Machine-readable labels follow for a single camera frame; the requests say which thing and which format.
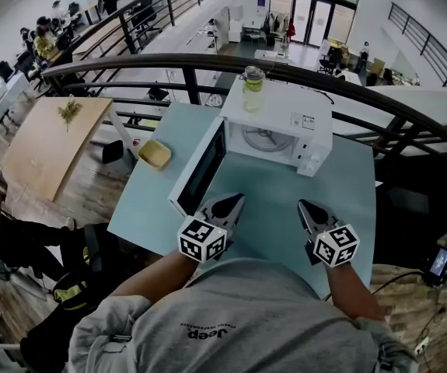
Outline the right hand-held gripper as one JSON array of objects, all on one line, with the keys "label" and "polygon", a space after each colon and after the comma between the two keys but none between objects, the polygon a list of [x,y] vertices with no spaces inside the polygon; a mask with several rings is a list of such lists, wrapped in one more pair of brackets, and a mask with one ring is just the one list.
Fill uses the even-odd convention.
[{"label": "right hand-held gripper", "polygon": [[308,236],[305,250],[313,266],[324,263],[337,267],[354,258],[360,239],[351,225],[331,209],[305,199],[298,201],[297,209]]}]

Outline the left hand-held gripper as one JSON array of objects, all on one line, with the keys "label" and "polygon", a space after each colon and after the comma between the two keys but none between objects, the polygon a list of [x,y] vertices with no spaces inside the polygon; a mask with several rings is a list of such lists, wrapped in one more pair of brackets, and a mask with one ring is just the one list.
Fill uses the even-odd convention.
[{"label": "left hand-held gripper", "polygon": [[193,216],[187,216],[177,233],[179,252],[206,263],[218,261],[232,245],[235,226],[245,205],[243,193],[226,193],[208,200]]}]

